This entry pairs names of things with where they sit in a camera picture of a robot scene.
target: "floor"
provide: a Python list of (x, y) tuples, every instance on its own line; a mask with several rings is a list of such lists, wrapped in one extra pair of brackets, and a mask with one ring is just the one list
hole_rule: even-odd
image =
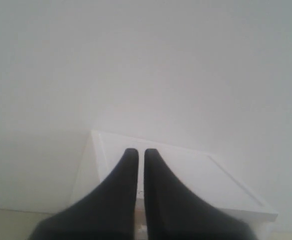
[[(48, 214), (0, 210), (0, 240), (26, 240)], [(292, 240), (292, 233), (272, 233), (269, 240)]]

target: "white wall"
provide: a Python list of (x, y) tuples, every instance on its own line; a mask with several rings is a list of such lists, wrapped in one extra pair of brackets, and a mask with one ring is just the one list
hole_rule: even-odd
[(0, 0), (0, 201), (66, 202), (92, 128), (221, 154), (292, 231), (292, 1)]

